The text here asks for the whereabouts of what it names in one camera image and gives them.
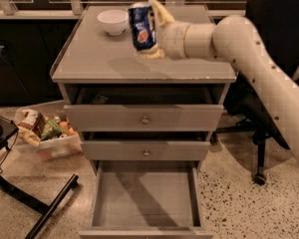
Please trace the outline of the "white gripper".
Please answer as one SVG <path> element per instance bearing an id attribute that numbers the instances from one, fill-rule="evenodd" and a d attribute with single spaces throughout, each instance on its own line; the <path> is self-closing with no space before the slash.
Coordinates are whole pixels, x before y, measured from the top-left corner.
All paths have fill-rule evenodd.
<path id="1" fill-rule="evenodd" d="M 169 11 L 157 0 L 149 0 L 156 22 L 163 27 L 160 48 L 139 51 L 144 59 L 163 59 L 165 55 L 174 60 L 213 60 L 217 52 L 212 43 L 214 24 L 192 24 L 175 21 Z"/>

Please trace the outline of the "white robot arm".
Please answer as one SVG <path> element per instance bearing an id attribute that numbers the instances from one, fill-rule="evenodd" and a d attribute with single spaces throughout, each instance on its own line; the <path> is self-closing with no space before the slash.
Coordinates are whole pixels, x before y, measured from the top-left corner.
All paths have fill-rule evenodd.
<path id="1" fill-rule="evenodd" d="M 299 87 L 270 58 L 253 23 L 238 15 L 218 24 L 182 22 L 157 0 L 149 5 L 158 38 L 157 46 L 143 56 L 229 63 L 252 86 L 299 160 Z"/>

